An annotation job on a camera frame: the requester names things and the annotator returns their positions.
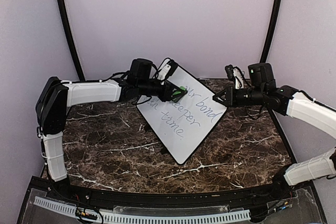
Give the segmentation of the green whiteboard eraser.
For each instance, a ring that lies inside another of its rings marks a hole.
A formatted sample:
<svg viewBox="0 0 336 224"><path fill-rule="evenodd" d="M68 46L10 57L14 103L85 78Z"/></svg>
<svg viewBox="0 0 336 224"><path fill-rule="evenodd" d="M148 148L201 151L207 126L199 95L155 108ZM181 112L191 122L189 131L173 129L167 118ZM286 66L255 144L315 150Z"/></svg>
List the green whiteboard eraser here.
<svg viewBox="0 0 336 224"><path fill-rule="evenodd" d="M187 94L186 88L183 87L183 86L180 86L180 87L178 87L174 90L174 92L172 94L172 98L174 98L174 99L181 98L186 94Z"/></svg>

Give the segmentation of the white whiteboard black frame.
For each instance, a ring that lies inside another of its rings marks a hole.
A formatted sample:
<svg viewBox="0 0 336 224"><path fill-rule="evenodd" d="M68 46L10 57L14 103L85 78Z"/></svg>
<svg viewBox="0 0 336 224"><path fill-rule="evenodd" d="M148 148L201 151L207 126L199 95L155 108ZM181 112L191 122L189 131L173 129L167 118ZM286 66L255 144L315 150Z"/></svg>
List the white whiteboard black frame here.
<svg viewBox="0 0 336 224"><path fill-rule="evenodd" d="M178 66L168 81L187 94L177 103L141 96L137 109L174 160L182 165L225 115L227 107L213 100L214 92Z"/></svg>

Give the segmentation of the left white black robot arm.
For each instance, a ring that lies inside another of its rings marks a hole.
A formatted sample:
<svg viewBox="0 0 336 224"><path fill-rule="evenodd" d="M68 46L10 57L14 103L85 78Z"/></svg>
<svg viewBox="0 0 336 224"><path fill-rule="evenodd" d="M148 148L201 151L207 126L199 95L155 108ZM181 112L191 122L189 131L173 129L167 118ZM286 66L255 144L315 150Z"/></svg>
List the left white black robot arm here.
<svg viewBox="0 0 336 224"><path fill-rule="evenodd" d="M48 79L35 106L37 136L41 139L48 174L56 182L53 191L61 200L69 201L74 197L74 189L63 181L67 171L62 137L70 109L86 103L130 101L143 95L157 97L162 102L177 102L187 93L184 87L168 80L177 67L174 60L159 69L152 61L138 58L132 61L128 71L114 73L103 80Z"/></svg>

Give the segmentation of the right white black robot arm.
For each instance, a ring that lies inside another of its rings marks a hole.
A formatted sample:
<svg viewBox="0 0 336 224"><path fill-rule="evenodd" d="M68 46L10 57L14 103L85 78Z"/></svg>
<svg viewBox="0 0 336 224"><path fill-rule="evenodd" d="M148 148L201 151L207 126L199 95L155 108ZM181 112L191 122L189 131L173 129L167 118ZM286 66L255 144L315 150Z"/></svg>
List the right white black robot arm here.
<svg viewBox="0 0 336 224"><path fill-rule="evenodd" d="M232 65L225 67L227 77L235 86L227 87L213 96L225 107L261 106L283 116L302 120L328 135L335 137L335 109L309 96L305 91L291 86L276 86L269 63L248 66L250 83L243 87L245 77ZM283 167L272 179L268 188L273 200L287 193L288 187L319 178L335 178L335 148L307 161Z"/></svg>

